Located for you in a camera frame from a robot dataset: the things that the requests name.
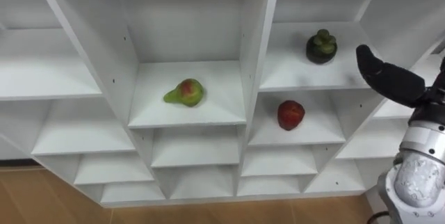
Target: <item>shelf compartment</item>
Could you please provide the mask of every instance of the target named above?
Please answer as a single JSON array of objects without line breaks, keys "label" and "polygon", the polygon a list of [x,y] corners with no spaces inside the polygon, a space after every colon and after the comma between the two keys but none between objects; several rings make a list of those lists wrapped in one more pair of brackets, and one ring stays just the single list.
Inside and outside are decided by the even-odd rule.
[{"label": "shelf compartment", "polygon": [[135,152],[84,154],[74,184],[148,182],[153,176]]},{"label": "shelf compartment", "polygon": [[224,165],[239,163],[235,127],[172,127],[154,132],[152,166]]},{"label": "shelf compartment", "polygon": [[337,159],[394,158],[407,128],[406,120],[372,120],[340,151]]},{"label": "shelf compartment", "polygon": [[50,171],[75,185],[154,180],[135,152],[44,155],[36,158]]},{"label": "shelf compartment", "polygon": [[310,175],[317,167],[310,146],[248,148],[241,176]]},{"label": "shelf compartment", "polygon": [[101,95],[63,29],[0,31],[0,100]]},{"label": "shelf compartment", "polygon": [[[278,106],[292,99],[303,105],[305,117],[291,131],[277,121]],[[260,93],[255,109],[252,138],[248,145],[303,145],[344,143],[340,122],[328,91]]]},{"label": "shelf compartment", "polygon": [[[329,30],[337,39],[337,54],[327,65],[306,57],[307,40],[319,29]],[[360,44],[371,46],[358,22],[274,23],[260,91],[365,88],[355,56]]]},{"label": "shelf compartment", "polygon": [[[424,62],[419,63],[414,67],[413,72],[425,79],[425,85],[431,86],[439,74],[439,67],[442,62],[442,57],[439,54],[431,54]],[[375,119],[409,119],[414,109],[407,106],[400,105],[386,99],[384,104],[378,109],[373,116]]]},{"label": "shelf compartment", "polygon": [[332,161],[309,185],[305,193],[365,190],[360,171],[354,161]]},{"label": "shelf compartment", "polygon": [[375,186],[379,176],[393,167],[393,161],[394,158],[355,160],[366,190]]},{"label": "shelf compartment", "polygon": [[219,198],[234,196],[235,166],[159,168],[155,173],[170,199]]},{"label": "shelf compartment", "polygon": [[237,196],[300,193],[298,176],[240,178]]},{"label": "shelf compartment", "polygon": [[[197,79],[204,86],[203,100],[193,108],[165,103],[163,96],[188,78]],[[140,64],[130,128],[245,122],[238,61]]]},{"label": "shelf compartment", "polygon": [[107,184],[101,203],[165,200],[160,188],[154,182],[127,182]]},{"label": "shelf compartment", "polygon": [[133,151],[105,99],[62,99],[51,105],[33,155]]}]

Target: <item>wooden floor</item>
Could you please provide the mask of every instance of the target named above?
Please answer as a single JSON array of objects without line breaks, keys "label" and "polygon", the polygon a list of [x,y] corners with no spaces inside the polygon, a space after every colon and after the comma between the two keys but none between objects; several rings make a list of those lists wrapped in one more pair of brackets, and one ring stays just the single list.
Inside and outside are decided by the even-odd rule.
[{"label": "wooden floor", "polygon": [[4,224],[364,224],[366,198],[102,209],[46,170],[0,170]]}]

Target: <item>white wall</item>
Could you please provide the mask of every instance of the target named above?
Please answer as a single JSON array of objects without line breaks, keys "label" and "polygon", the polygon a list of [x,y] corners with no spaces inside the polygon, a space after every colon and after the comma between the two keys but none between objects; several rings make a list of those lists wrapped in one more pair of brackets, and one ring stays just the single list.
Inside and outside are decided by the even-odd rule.
[{"label": "white wall", "polygon": [[0,138],[0,160],[28,158],[24,153]]},{"label": "white wall", "polygon": [[[386,211],[387,207],[383,203],[382,199],[377,192],[377,187],[374,186],[372,189],[369,189],[366,192],[366,197],[368,198],[368,202],[373,210],[373,213],[377,213],[379,211]],[[378,219],[378,224],[389,224],[389,217],[384,216]]]}]

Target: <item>shelving unit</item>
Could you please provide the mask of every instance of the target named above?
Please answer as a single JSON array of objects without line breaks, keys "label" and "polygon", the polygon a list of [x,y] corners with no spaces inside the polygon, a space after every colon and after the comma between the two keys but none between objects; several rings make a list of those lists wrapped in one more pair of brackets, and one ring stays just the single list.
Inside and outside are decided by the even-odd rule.
[{"label": "shelving unit", "polygon": [[182,127],[154,133],[152,166],[237,164],[238,136],[234,127]]},{"label": "shelving unit", "polygon": [[[163,96],[184,79],[197,79],[206,97],[190,109],[166,104]],[[129,127],[235,125],[245,123],[239,62],[209,61],[141,64]]]},{"label": "shelving unit", "polygon": [[340,151],[337,158],[395,157],[407,129],[406,120],[372,120]]},{"label": "shelving unit", "polygon": [[239,183],[238,196],[300,193],[297,176],[246,177]]},{"label": "shelving unit", "polygon": [[[357,69],[367,44],[431,84],[444,0],[0,0],[0,141],[105,207],[357,195],[411,110]],[[319,29],[329,63],[305,56]],[[166,104],[182,80],[195,107]],[[284,131],[277,108],[302,104]]]},{"label": "shelving unit", "polygon": [[106,205],[117,202],[152,200],[165,200],[164,195],[154,182],[132,182],[106,185],[100,202]]},{"label": "shelving unit", "polygon": [[249,149],[241,176],[312,175],[317,173],[310,147]]},{"label": "shelving unit", "polygon": [[74,184],[150,182],[152,174],[135,152],[123,154],[84,154]]},{"label": "shelving unit", "polygon": [[[293,131],[277,124],[278,106],[295,100],[305,109],[305,120]],[[262,93],[258,96],[249,145],[307,145],[343,143],[345,137],[327,91]]]},{"label": "shelving unit", "polygon": [[1,100],[102,95],[62,29],[0,31],[0,80]]},{"label": "shelving unit", "polygon": [[104,99],[53,102],[31,154],[134,151]]},{"label": "shelving unit", "polygon": [[[329,30],[340,46],[329,65],[314,65],[306,57],[307,40],[319,29]],[[372,46],[358,22],[274,23],[259,90],[365,88],[355,60],[360,44]]]}]

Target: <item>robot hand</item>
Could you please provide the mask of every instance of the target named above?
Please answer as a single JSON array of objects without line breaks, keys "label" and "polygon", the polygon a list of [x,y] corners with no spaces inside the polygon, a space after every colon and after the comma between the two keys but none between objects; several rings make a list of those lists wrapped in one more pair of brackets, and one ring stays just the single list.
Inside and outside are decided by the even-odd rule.
[{"label": "robot hand", "polygon": [[366,45],[356,49],[359,71],[376,92],[415,108],[394,167],[378,179],[392,223],[445,222],[445,61],[434,84],[376,58]]}]

